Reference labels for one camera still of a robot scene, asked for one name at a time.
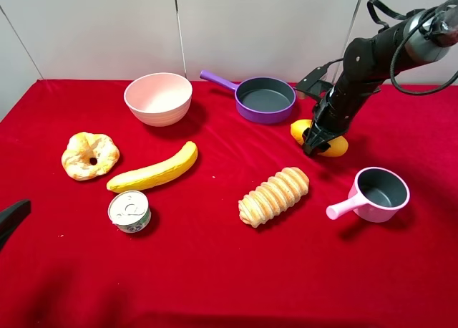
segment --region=yellow banana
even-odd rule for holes
[[[191,168],[197,158],[197,145],[193,142],[186,142],[181,150],[168,160],[116,175],[108,181],[107,189],[121,193],[126,190],[146,190],[168,183]]]
[[[300,145],[303,144],[302,134],[308,127],[310,127],[311,123],[312,121],[310,119],[301,119],[291,124],[291,136],[293,136],[296,142]],[[328,143],[331,147],[325,152],[318,153],[319,155],[326,156],[328,158],[337,158],[346,153],[349,148],[349,143],[342,136],[338,136],[337,138],[330,140]]]

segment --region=pastry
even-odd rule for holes
[[[70,138],[62,166],[70,178],[81,181],[106,174],[119,158],[120,151],[107,135],[79,132]]]
[[[253,228],[284,212],[308,193],[309,180],[296,167],[284,168],[238,201],[240,219]]]

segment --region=toy food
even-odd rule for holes
[[[291,124],[291,136],[293,136],[296,142],[300,145],[303,144],[302,134],[308,127],[310,127],[311,123],[311,119],[301,119]],[[330,140],[328,143],[331,147],[327,151],[318,153],[319,155],[326,156],[328,158],[337,158],[346,153],[349,148],[349,143],[343,136],[338,136],[337,138]]]
[[[240,219],[253,228],[284,212],[308,193],[308,177],[296,167],[284,168],[238,201]]]
[[[126,190],[146,190],[147,188],[168,183],[191,168],[197,158],[197,145],[193,142],[186,142],[181,150],[168,160],[116,175],[108,181],[107,189],[121,193]]]
[[[79,132],[70,138],[62,166],[70,178],[81,181],[108,173],[119,158],[120,151],[107,135]]]

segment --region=can lid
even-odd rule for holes
[[[128,226],[138,222],[148,210],[148,199],[137,190],[118,194],[108,207],[108,216],[113,224]]]

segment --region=purple handle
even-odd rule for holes
[[[221,85],[225,88],[228,88],[229,90],[233,90],[233,91],[236,91],[237,90],[237,87],[238,85],[236,85],[235,83],[232,83],[231,81],[227,81],[226,79],[223,79],[222,77],[219,77],[215,74],[212,74],[211,72],[208,72],[207,70],[203,70],[201,73],[200,73],[200,78],[201,79],[206,79],[207,81],[211,81],[211,82],[214,82],[218,85]]]

